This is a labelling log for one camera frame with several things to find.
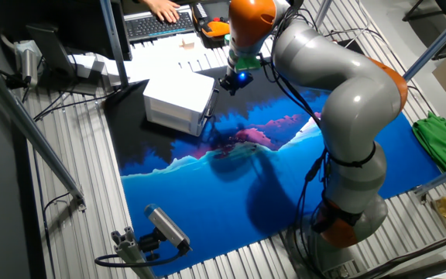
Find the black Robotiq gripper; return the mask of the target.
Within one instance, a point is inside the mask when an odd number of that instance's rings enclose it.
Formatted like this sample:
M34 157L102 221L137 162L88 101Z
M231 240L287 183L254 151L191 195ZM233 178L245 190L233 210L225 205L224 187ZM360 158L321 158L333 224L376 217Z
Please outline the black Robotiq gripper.
M253 81L250 72L229 71L228 76L219 79L219 85L225 89L231 96L239 95L243 92L243 88Z

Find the bare person hand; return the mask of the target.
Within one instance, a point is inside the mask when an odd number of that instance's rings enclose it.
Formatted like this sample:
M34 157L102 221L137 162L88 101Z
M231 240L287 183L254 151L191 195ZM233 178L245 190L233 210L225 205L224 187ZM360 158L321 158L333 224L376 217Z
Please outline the bare person hand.
M144 0L149 10L161 21L175 23L179 18L177 3L170 0Z

